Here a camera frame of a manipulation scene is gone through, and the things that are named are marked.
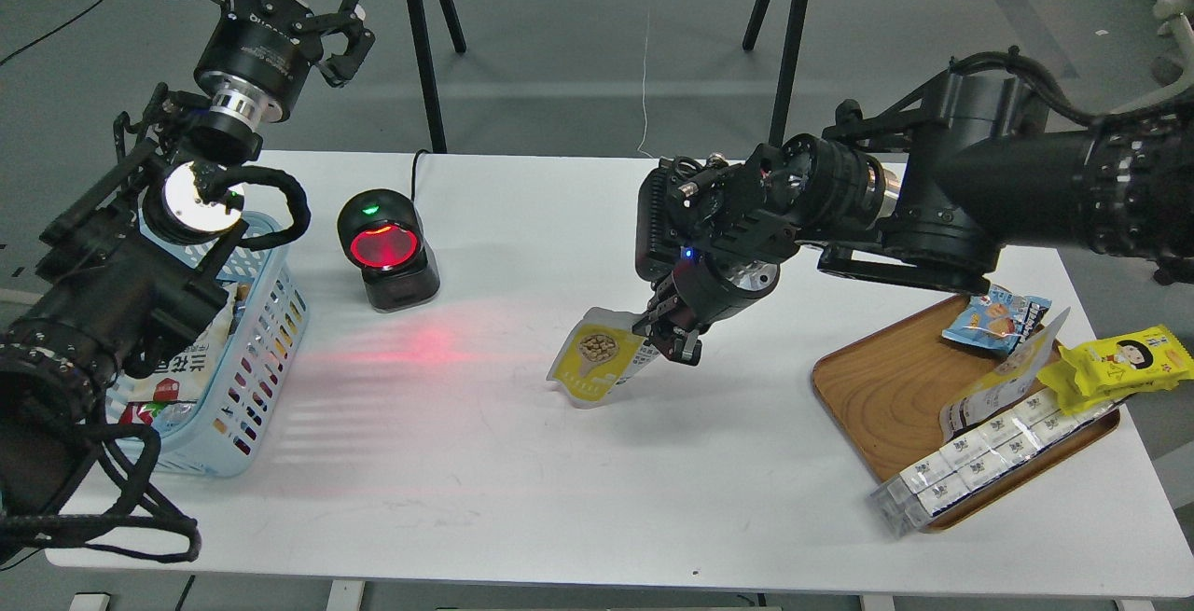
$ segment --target gray floor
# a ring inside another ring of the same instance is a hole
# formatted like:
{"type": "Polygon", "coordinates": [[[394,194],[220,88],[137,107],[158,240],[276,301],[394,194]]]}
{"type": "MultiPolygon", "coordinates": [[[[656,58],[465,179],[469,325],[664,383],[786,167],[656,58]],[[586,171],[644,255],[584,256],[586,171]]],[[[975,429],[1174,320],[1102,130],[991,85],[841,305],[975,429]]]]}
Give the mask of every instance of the gray floor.
{"type": "MultiPolygon", "coordinates": [[[[94,0],[0,0],[0,54],[94,0]]],[[[339,0],[307,0],[327,11],[339,0]]],[[[313,76],[294,118],[266,147],[413,152],[429,138],[404,0],[364,0],[378,43],[355,84],[313,76]]],[[[451,152],[640,156],[644,51],[654,156],[746,156],[768,134],[787,0],[775,0],[758,47],[739,49],[753,0],[456,0],[468,54],[454,54],[427,0],[451,152]]],[[[842,98],[869,113],[933,75],[950,55],[1017,43],[1055,72],[1076,105],[1113,109],[1153,87],[1152,0],[811,0],[788,134],[827,125],[842,98]]],[[[112,163],[111,118],[136,113],[159,80],[190,73],[216,16],[209,2],[107,0],[64,32],[0,68],[0,289],[41,292],[36,236],[112,163]]],[[[404,187],[405,169],[393,174],[404,187]]],[[[593,203],[601,203],[595,198],[593,203]]],[[[1194,344],[1188,289],[1162,289],[1146,264],[1066,251],[1100,335],[1167,322],[1194,344]]],[[[7,322],[20,306],[0,306],[7,322]]],[[[1194,390],[1131,406],[1153,457],[1194,439],[1194,390]]],[[[1192,511],[1181,512],[1189,532],[1192,511]]],[[[64,609],[76,591],[117,594],[115,610],[173,604],[185,576],[60,570],[41,555],[0,574],[0,609],[64,609]]],[[[322,609],[327,581],[199,576],[187,609],[322,609]]],[[[367,609],[747,606],[751,597],[691,591],[509,588],[377,584],[367,609]]],[[[856,609],[844,597],[773,595],[788,609],[856,609]]],[[[1112,609],[1100,600],[900,599],[935,609],[1112,609]]],[[[1194,609],[1194,600],[1158,603],[1194,609]]]]}

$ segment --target white table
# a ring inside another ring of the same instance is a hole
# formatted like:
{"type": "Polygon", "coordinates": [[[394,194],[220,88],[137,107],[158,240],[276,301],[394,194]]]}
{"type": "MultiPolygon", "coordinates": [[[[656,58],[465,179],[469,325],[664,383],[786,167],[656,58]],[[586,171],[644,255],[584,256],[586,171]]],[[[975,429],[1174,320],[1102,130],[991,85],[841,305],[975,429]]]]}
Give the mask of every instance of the white table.
{"type": "MultiPolygon", "coordinates": [[[[590,306],[647,301],[634,221],[653,161],[424,158],[417,204],[443,289],[395,314],[369,308],[333,226],[357,191],[406,193],[410,156],[273,152],[263,163],[294,173],[312,199],[312,229],[289,263],[313,319],[253,467],[232,480],[156,476],[203,533],[199,560],[177,569],[1194,594],[1194,557],[1127,413],[1114,433],[961,525],[887,535],[863,501],[875,480],[814,396],[810,370],[938,292],[823,276],[806,249],[771,297],[704,335],[698,368],[657,360],[620,401],[578,411],[543,377],[590,306]]],[[[993,280],[1071,306],[1063,342],[1093,338],[1054,251],[1007,249],[993,280]]],[[[104,508],[98,480],[68,508],[104,508]]],[[[156,567],[82,550],[49,557],[156,567]]]]}

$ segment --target metal stand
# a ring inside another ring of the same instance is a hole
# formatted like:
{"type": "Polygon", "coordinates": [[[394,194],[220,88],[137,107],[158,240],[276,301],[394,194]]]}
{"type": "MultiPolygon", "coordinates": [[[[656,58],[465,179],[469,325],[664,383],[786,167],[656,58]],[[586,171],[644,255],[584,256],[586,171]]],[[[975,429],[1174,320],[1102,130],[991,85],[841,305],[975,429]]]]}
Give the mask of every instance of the metal stand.
{"type": "MultiPolygon", "coordinates": [[[[464,32],[460,27],[456,5],[453,0],[439,0],[444,20],[448,21],[448,33],[451,35],[456,54],[464,54],[464,32]]],[[[411,17],[411,36],[414,37],[414,60],[419,66],[419,84],[423,87],[423,109],[427,113],[427,130],[431,134],[431,152],[448,152],[444,140],[443,115],[439,111],[439,92],[436,88],[436,68],[431,58],[431,42],[427,37],[427,17],[423,0],[406,0],[406,12],[411,17]]]]}
{"type": "MultiPolygon", "coordinates": [[[[747,51],[755,49],[755,41],[758,41],[758,30],[763,25],[763,17],[767,16],[770,2],[771,0],[755,0],[755,8],[746,24],[746,35],[743,37],[743,49],[747,51]]],[[[775,106],[771,109],[771,131],[768,135],[768,143],[775,147],[783,143],[783,131],[788,125],[788,106],[792,104],[792,88],[796,79],[796,60],[800,57],[800,38],[804,35],[807,11],[808,0],[792,0],[788,8],[788,30],[783,37],[780,80],[775,90],[775,106]]]]}

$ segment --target white cable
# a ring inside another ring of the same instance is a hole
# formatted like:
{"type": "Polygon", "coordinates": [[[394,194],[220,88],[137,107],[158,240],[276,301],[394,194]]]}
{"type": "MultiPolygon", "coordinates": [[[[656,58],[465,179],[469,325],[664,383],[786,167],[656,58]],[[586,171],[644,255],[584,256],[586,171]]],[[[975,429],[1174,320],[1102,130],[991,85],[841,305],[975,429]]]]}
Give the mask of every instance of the white cable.
{"type": "Polygon", "coordinates": [[[656,158],[651,152],[644,152],[642,144],[647,143],[647,45],[651,42],[651,4],[647,4],[647,32],[642,37],[642,138],[639,140],[639,153],[647,158],[656,158]]]}

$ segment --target blue snack bag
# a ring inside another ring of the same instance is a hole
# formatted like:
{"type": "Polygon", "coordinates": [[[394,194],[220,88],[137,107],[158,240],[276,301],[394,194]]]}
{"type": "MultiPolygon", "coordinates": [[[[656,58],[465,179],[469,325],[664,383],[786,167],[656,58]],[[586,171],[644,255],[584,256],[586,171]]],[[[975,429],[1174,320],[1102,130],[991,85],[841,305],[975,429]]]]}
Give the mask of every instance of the blue snack bag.
{"type": "Polygon", "coordinates": [[[1011,354],[1021,340],[1032,335],[1053,301],[1021,297],[991,284],[986,296],[971,297],[970,304],[941,334],[968,346],[989,348],[999,357],[1011,354]]]}

